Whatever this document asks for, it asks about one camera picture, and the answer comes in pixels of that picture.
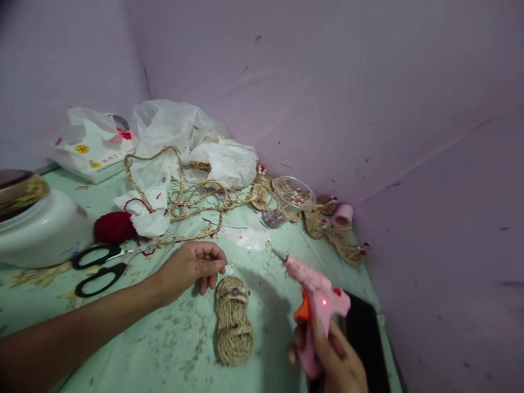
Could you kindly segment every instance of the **pink thread spool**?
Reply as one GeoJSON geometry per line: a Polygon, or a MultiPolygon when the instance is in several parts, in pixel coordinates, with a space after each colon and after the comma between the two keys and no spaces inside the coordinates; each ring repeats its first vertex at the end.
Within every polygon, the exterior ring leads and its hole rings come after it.
{"type": "Polygon", "coordinates": [[[351,226],[352,220],[353,208],[349,205],[340,205],[331,217],[331,224],[337,228],[347,228],[351,226]]]}

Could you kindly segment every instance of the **scissors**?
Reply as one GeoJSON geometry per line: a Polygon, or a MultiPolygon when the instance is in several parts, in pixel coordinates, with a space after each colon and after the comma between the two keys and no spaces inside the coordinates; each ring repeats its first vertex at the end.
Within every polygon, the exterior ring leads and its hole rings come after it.
{"type": "Polygon", "coordinates": [[[152,241],[152,242],[146,243],[146,244],[144,244],[142,246],[139,246],[139,247],[137,247],[135,249],[132,249],[132,250],[123,250],[119,246],[115,246],[115,245],[101,245],[101,246],[95,246],[95,247],[89,248],[89,249],[81,252],[80,254],[76,255],[73,258],[73,269],[75,269],[75,270],[84,270],[84,269],[87,269],[88,267],[91,267],[91,266],[103,265],[108,260],[111,260],[111,259],[114,259],[114,258],[118,258],[118,257],[121,257],[121,256],[123,256],[123,258],[116,265],[113,265],[111,267],[102,267],[96,274],[94,274],[94,275],[92,275],[90,277],[87,277],[85,280],[81,281],[80,284],[78,284],[76,286],[76,288],[75,288],[75,294],[78,297],[91,297],[91,296],[98,295],[99,293],[105,291],[107,288],[109,288],[114,283],[116,283],[116,281],[122,276],[122,274],[124,273],[124,270],[126,270],[127,263],[129,262],[129,260],[132,257],[134,257],[137,254],[140,254],[141,252],[149,250],[157,242],[158,241],[152,241]],[[106,249],[106,250],[108,250],[108,253],[106,255],[104,255],[103,257],[98,258],[97,260],[92,261],[92,262],[90,262],[88,264],[85,264],[85,265],[81,265],[80,264],[80,261],[87,254],[90,254],[90,253],[92,253],[94,251],[97,251],[97,250],[100,250],[100,249],[106,249]],[[105,275],[110,274],[110,273],[113,273],[115,276],[111,280],[111,282],[109,284],[107,284],[105,287],[103,287],[103,288],[101,288],[101,289],[99,289],[99,290],[97,290],[95,292],[91,292],[91,293],[85,293],[84,292],[84,286],[87,283],[89,283],[91,281],[94,281],[97,278],[100,278],[100,277],[105,276],[105,275]]]}

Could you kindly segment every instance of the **hand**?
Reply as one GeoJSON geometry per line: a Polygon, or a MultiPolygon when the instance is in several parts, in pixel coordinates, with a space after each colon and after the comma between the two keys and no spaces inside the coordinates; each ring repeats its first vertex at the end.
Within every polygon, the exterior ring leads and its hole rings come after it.
{"type": "Polygon", "coordinates": [[[200,294],[217,287],[218,273],[225,273],[228,260],[220,247],[212,242],[188,241],[148,280],[160,292],[161,305],[166,306],[191,287],[200,285],[200,294]]]}
{"type": "MultiPolygon", "coordinates": [[[[367,393],[366,371],[353,347],[348,343],[337,324],[331,320],[329,336],[324,333],[322,323],[313,324],[315,353],[324,368],[324,390],[326,393],[367,393]]],[[[295,342],[289,345],[288,357],[291,364],[297,363],[297,348],[306,343],[306,324],[295,329],[295,342]]]]}

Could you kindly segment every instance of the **jar lid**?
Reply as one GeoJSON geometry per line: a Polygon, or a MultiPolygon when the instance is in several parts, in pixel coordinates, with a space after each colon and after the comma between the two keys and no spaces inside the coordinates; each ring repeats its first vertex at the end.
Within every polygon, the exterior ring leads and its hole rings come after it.
{"type": "Polygon", "coordinates": [[[0,222],[26,211],[49,194],[49,185],[34,172],[0,170],[0,222]]]}

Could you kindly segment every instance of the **red yarn ball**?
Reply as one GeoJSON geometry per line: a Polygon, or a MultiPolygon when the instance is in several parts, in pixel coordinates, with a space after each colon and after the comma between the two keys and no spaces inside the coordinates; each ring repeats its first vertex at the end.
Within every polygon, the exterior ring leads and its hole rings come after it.
{"type": "Polygon", "coordinates": [[[111,212],[101,216],[94,223],[94,239],[99,243],[120,245],[136,237],[129,213],[111,212]]]}

